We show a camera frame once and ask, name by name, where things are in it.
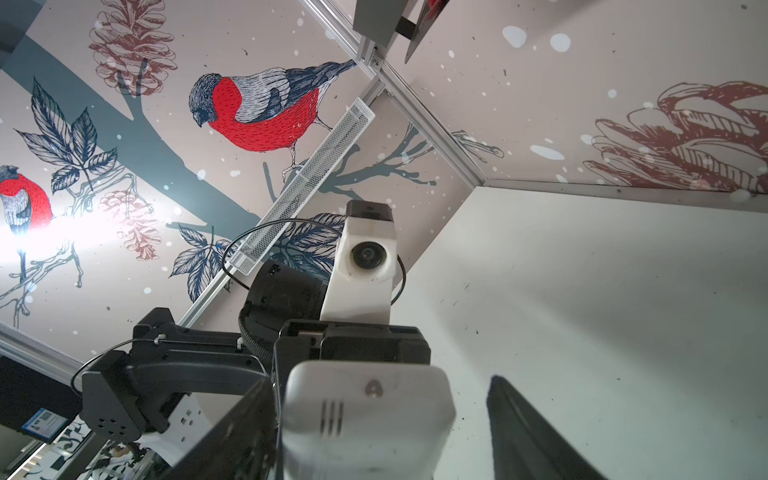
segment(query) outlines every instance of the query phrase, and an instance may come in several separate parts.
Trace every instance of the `black cable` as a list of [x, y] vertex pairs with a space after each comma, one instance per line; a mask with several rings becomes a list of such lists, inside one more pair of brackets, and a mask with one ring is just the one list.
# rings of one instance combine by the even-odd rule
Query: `black cable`
[[402, 283], [400, 283], [400, 290], [397, 291], [397, 295], [395, 295], [395, 298], [392, 299], [392, 303], [390, 303], [390, 305], [395, 304], [397, 299], [400, 298], [402, 291], [406, 288], [406, 266], [402, 264], [402, 260], [400, 260], [400, 255], [397, 256], [397, 263], [400, 264], [400, 270], [402, 270]]
[[[243, 239], [246, 235], [250, 235], [253, 232], [257, 230], [261, 230], [265, 227], [271, 227], [273, 225], [279, 225], [281, 223], [291, 223], [291, 222], [298, 222], [298, 223], [312, 223], [314, 225], [317, 225], [318, 227], [322, 227], [329, 232], [333, 232], [336, 237], [341, 238], [341, 233], [335, 231], [333, 228], [329, 227], [328, 225], [325, 225], [322, 222], [319, 222], [317, 220], [311, 220], [309, 218], [280, 218], [278, 220], [270, 220], [268, 222], [261, 223], [259, 225], [256, 225], [254, 228], [251, 228], [249, 230], [246, 230], [242, 232], [240, 235], [235, 237], [234, 240], [230, 242], [229, 245], [227, 245], [227, 248], [224, 249], [224, 255], [221, 256], [221, 269], [224, 271], [224, 273], [234, 280], [235, 282], [239, 283], [241, 287], [243, 287], [245, 290], [250, 290], [250, 287], [240, 281], [240, 279], [236, 278], [232, 272], [227, 270], [227, 256], [230, 254], [230, 249], [232, 246], [237, 243], [239, 240]], [[400, 290], [398, 291], [397, 295], [395, 295], [395, 298], [392, 299], [392, 303], [390, 305], [394, 305], [398, 298], [400, 298], [400, 294], [402, 293], [403, 289], [406, 287], [406, 266], [403, 265], [402, 260], [400, 259], [400, 255], [397, 256], [397, 263], [400, 265], [400, 270], [402, 271], [402, 283], [400, 284]]]
[[[128, 343], [133, 343], [133, 342], [152, 342], [152, 343], [155, 343], [155, 341], [156, 340], [153, 340], [153, 339], [130, 339], [130, 340], [125, 340], [124, 342], [118, 343], [117, 345], [112, 346], [110, 349], [106, 349], [104, 352], [99, 353], [98, 355], [96, 355], [95, 357], [93, 357], [92, 359], [88, 360], [86, 363], [83, 363], [80, 366], [78, 371], [75, 372], [74, 375], [69, 379], [69, 388], [72, 389], [72, 392], [74, 392], [75, 395], [77, 395], [80, 398], [82, 398], [83, 393], [80, 390], [78, 390], [78, 388], [76, 386], [74, 386], [74, 380], [78, 377], [78, 375], [80, 375], [80, 372], [82, 372], [83, 369], [85, 369], [85, 367], [91, 365], [93, 362], [95, 362], [96, 360], [101, 358], [101, 356], [103, 356], [105, 353], [109, 353], [109, 352], [111, 352], [112, 350], [114, 350], [114, 349], [116, 349], [118, 347], [121, 347], [123, 345], [127, 345]], [[237, 344], [233, 345], [231, 343], [187, 342], [185, 340], [167, 340], [167, 339], [157, 339], [157, 342], [158, 343], [171, 343], [171, 344], [175, 344], [175, 345], [231, 346], [231, 347], [237, 348]], [[268, 376], [266, 374], [266, 370], [264, 369], [264, 365], [261, 365], [261, 370], [262, 370], [262, 372], [264, 373], [265, 376]]]
[[121, 347], [123, 345], [127, 345], [128, 343], [133, 343], [133, 342], [153, 342], [153, 341], [154, 340], [150, 340], [150, 339], [130, 339], [130, 340], [126, 340], [126, 341], [124, 341], [122, 343], [118, 343], [117, 345], [111, 347], [110, 349], [106, 349], [104, 352], [99, 353], [98, 355], [96, 355], [95, 357], [93, 357], [92, 359], [88, 360], [86, 363], [83, 363], [80, 366], [78, 371], [75, 372], [74, 375], [72, 376], [72, 378], [69, 379], [69, 388], [72, 389], [72, 392], [74, 392], [75, 395], [77, 395], [78, 397], [82, 398], [83, 397], [83, 392], [78, 390], [78, 387], [74, 386], [74, 380], [78, 377], [78, 375], [80, 375], [80, 372], [82, 372], [85, 369], [85, 367], [91, 365], [93, 362], [95, 362], [96, 360], [100, 359], [101, 356], [104, 355], [105, 353], [111, 352], [112, 350], [114, 350], [114, 349], [116, 349], [118, 347]]
[[292, 222], [312, 223], [314, 225], [317, 225], [318, 227], [322, 227], [328, 230], [329, 232], [333, 232], [334, 235], [336, 235], [338, 238], [341, 238], [341, 233], [335, 231], [333, 228], [317, 220], [311, 220], [309, 218], [280, 218], [278, 220], [270, 220], [268, 222], [260, 223], [259, 225], [256, 225], [254, 228], [251, 228], [250, 230], [246, 230], [245, 232], [242, 232], [240, 235], [235, 237], [235, 239], [232, 240], [229, 245], [227, 245], [227, 248], [224, 249], [224, 255], [221, 256], [221, 269], [229, 278], [239, 283], [240, 286], [243, 287], [245, 290], [250, 290], [248, 285], [241, 282], [239, 279], [235, 278], [235, 276], [229, 270], [227, 270], [227, 266], [225, 263], [227, 262], [227, 255], [229, 255], [230, 249], [235, 243], [237, 243], [238, 240], [241, 240], [246, 235], [250, 235], [257, 230], [261, 230], [262, 228], [265, 228], [265, 227], [271, 227], [273, 225], [279, 225], [281, 223], [292, 223]]

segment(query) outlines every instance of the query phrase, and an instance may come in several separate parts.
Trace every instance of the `black bracket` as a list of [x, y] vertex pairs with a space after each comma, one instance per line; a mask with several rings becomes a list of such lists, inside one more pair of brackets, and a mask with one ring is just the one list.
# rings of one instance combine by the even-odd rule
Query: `black bracket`
[[413, 40], [413, 35], [416, 33], [416, 24], [408, 20], [406, 17], [400, 17], [397, 22], [395, 31], [403, 37]]

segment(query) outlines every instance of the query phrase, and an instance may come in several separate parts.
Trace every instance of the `bird illustration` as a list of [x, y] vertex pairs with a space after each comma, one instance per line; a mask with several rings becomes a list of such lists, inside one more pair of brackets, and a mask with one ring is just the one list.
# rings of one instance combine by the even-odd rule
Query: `bird illustration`
[[190, 111], [199, 127], [208, 123], [229, 141], [248, 151], [289, 148], [296, 166], [296, 141], [311, 124], [331, 129], [317, 117], [328, 87], [355, 61], [329, 61], [309, 68], [270, 68], [247, 77], [209, 73], [190, 92]]
[[[12, 165], [0, 165], [0, 198], [5, 211], [5, 222], [14, 235], [24, 235], [30, 228], [44, 227], [51, 222], [51, 201], [45, 190], [18, 172]], [[18, 250], [22, 261], [19, 281], [27, 278], [27, 254]]]

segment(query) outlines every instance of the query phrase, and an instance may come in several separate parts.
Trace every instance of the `bright light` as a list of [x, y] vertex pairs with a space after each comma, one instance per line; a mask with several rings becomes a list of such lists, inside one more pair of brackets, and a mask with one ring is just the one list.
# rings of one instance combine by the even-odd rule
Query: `bright light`
[[59, 250], [75, 244], [77, 252], [117, 238], [118, 226], [104, 222], [98, 215], [79, 218], [56, 217], [44, 228], [36, 228], [25, 235], [14, 235], [9, 228], [0, 228], [0, 263], [18, 262], [17, 250], [27, 253], [27, 261], [53, 257]]

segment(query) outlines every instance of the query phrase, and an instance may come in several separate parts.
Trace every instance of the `metal mesh panel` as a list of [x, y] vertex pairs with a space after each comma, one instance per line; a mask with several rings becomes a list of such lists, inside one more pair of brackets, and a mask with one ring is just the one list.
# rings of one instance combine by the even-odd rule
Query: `metal mesh panel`
[[[368, 105], [357, 98], [259, 223], [296, 217], [375, 116]], [[273, 225], [253, 232], [237, 249], [230, 263], [248, 275], [288, 225]]]

